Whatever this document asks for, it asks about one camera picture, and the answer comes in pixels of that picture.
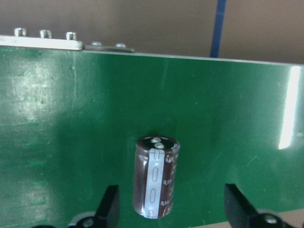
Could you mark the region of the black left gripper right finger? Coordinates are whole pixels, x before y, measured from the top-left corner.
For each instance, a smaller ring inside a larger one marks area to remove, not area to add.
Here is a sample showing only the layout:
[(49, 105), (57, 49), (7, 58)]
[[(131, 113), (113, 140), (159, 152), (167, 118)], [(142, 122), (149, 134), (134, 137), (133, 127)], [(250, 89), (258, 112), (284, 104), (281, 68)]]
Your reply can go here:
[(232, 228), (260, 228), (258, 211), (242, 194), (236, 184), (225, 184), (224, 212)]

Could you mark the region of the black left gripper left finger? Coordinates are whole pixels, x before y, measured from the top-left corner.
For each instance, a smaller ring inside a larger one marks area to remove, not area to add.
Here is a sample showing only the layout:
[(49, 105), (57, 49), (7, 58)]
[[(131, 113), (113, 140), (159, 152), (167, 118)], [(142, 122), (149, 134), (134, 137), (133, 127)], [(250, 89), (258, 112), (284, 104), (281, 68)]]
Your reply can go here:
[(96, 210), (95, 228), (117, 228), (120, 217), (119, 186), (109, 185)]

